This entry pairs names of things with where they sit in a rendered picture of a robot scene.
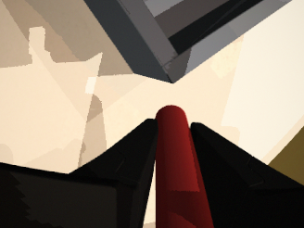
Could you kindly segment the dark red peg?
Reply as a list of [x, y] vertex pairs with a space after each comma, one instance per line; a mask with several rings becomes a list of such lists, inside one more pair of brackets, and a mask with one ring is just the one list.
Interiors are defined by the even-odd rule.
[[214, 228], [184, 109], [157, 111], [156, 228]]

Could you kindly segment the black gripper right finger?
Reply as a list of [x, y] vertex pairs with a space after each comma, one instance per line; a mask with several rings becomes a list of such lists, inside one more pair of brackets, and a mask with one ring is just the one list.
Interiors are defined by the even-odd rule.
[[304, 228], [304, 185], [190, 122], [214, 228]]

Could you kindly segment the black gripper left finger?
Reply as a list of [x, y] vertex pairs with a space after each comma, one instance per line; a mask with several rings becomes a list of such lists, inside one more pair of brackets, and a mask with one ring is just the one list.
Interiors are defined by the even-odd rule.
[[71, 173], [0, 162], [0, 228], [142, 228], [158, 133], [147, 118]]

